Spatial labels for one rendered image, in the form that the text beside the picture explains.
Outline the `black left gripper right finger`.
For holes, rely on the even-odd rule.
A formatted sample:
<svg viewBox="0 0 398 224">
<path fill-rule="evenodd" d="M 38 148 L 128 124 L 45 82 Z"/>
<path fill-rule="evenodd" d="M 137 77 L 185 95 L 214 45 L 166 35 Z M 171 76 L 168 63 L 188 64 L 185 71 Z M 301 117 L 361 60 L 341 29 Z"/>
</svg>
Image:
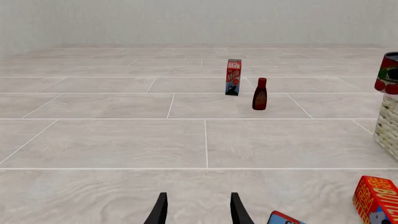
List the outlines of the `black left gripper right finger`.
<svg viewBox="0 0 398 224">
<path fill-rule="evenodd" d="M 231 193 L 230 211 L 233 224 L 254 224 L 237 192 Z"/>
</svg>

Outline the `dark red sauce bottle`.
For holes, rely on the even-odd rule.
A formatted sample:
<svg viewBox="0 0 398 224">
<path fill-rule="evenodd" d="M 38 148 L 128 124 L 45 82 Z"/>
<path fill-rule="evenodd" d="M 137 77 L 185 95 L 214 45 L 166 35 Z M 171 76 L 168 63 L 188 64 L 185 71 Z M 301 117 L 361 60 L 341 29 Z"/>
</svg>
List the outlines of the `dark red sauce bottle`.
<svg viewBox="0 0 398 224">
<path fill-rule="evenodd" d="M 252 99 L 252 108 L 254 110 L 265 110 L 267 106 L 267 79 L 259 78 L 257 82 L 257 88 L 254 92 Z"/>
</svg>

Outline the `red and blue milk carton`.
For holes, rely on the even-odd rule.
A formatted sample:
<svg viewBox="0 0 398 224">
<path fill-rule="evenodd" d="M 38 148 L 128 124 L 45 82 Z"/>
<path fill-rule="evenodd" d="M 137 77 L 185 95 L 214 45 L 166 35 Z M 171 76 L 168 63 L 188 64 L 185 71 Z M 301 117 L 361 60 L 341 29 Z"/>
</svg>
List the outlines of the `red and blue milk carton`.
<svg viewBox="0 0 398 224">
<path fill-rule="evenodd" d="M 229 59 L 226 69 L 225 95 L 238 96 L 241 79 L 241 59 Z"/>
</svg>

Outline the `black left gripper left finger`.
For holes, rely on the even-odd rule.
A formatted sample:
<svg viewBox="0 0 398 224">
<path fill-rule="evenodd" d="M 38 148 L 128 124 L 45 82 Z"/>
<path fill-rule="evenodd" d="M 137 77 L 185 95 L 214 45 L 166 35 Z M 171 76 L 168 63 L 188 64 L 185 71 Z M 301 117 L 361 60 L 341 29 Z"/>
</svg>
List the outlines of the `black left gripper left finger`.
<svg viewBox="0 0 398 224">
<path fill-rule="evenodd" d="M 165 224 L 167 218 L 168 200 L 167 193 L 161 192 L 151 210 L 149 216 L 143 224 Z"/>
</svg>

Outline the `red tomato sauce tin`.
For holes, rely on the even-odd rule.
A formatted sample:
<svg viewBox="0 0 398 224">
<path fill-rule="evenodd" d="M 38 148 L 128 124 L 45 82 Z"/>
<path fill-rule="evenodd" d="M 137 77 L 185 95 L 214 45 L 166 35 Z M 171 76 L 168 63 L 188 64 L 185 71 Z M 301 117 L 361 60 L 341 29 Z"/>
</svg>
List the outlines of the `red tomato sauce tin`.
<svg viewBox="0 0 398 224">
<path fill-rule="evenodd" d="M 374 89 L 388 95 L 398 95 L 398 52 L 384 55 Z"/>
</svg>

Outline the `blue printed food box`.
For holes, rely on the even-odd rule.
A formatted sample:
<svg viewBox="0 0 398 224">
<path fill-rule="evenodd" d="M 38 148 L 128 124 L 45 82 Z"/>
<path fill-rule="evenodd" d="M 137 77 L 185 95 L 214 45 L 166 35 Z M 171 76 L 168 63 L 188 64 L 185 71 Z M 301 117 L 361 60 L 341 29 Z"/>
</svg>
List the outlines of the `blue printed food box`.
<svg viewBox="0 0 398 224">
<path fill-rule="evenodd" d="M 296 220 L 295 218 L 292 218 L 290 216 L 287 216 L 282 212 L 274 210 L 273 212 L 271 212 L 267 224 L 306 224 L 306 223 Z"/>
</svg>

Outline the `white woven basket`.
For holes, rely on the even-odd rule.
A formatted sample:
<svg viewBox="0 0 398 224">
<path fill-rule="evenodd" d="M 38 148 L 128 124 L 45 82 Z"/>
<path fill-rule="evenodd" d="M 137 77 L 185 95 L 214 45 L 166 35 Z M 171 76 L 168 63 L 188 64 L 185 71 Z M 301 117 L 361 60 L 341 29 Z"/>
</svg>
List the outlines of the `white woven basket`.
<svg viewBox="0 0 398 224">
<path fill-rule="evenodd" d="M 373 136 L 383 149 L 398 160 L 398 96 L 383 96 Z"/>
</svg>

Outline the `red and yellow butter box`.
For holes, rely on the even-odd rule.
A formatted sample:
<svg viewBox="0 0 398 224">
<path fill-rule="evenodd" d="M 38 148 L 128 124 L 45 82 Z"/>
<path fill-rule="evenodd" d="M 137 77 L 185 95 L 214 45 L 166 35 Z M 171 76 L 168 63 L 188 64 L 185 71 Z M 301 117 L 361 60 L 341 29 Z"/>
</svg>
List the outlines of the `red and yellow butter box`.
<svg viewBox="0 0 398 224">
<path fill-rule="evenodd" d="M 363 224 L 398 224 L 398 188 L 389 179 L 362 176 L 353 205 Z"/>
</svg>

